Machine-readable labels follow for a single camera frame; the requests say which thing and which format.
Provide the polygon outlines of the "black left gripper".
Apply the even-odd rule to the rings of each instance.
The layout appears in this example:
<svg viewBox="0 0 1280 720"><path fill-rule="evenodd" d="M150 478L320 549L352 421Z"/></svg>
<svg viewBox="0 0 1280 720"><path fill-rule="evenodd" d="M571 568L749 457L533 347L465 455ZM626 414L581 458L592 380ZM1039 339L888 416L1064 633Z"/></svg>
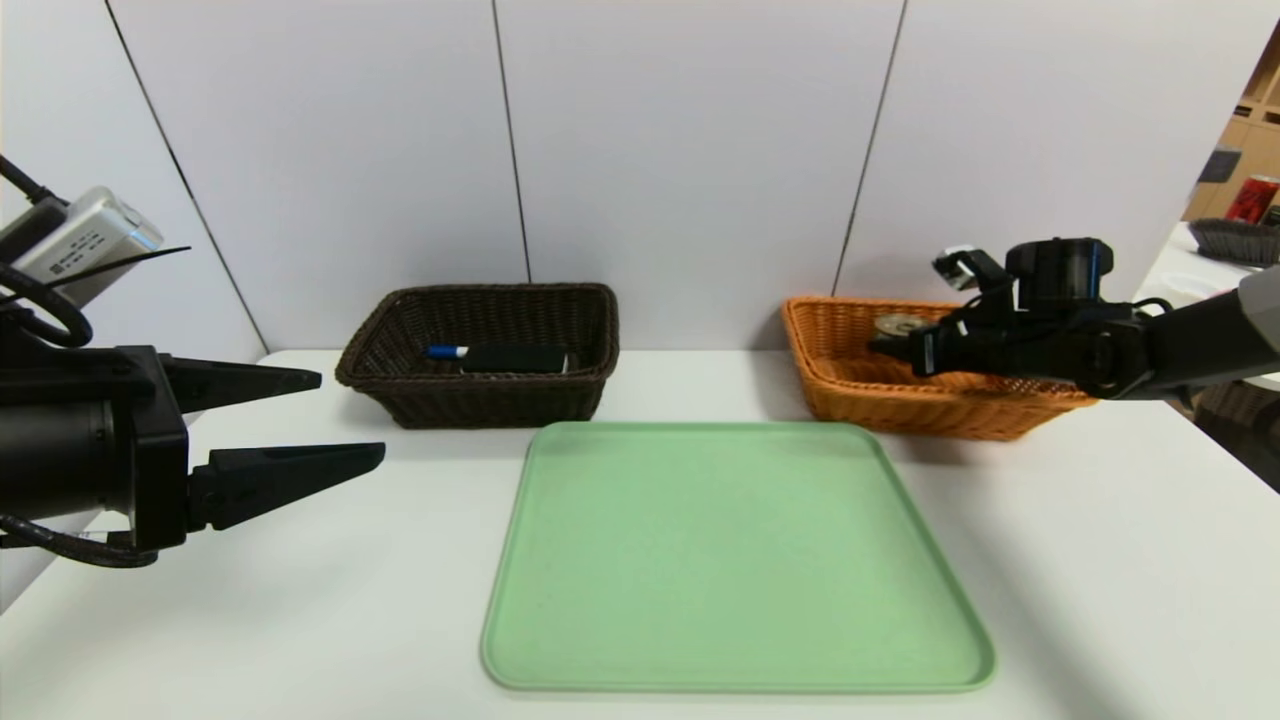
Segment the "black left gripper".
<svg viewBox="0 0 1280 720"><path fill-rule="evenodd" d="M375 470L383 442L214 450L188 475L186 520L180 413L321 384L311 370L159 356L148 346L32 354L3 369L3 515L37 523L109 510L131 524L119 550L156 552L187 530L225 530Z"/></svg>

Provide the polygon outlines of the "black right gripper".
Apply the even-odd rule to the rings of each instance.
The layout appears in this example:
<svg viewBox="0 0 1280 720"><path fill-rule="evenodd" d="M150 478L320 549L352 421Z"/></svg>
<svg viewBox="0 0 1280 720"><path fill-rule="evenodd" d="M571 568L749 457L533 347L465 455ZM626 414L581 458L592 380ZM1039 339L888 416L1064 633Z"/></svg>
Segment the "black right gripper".
<svg viewBox="0 0 1280 720"><path fill-rule="evenodd" d="M919 377L947 373L1012 375L1011 336L991 328L923 328L910 336L878 334L868 350L899 361L910 361Z"/></svg>

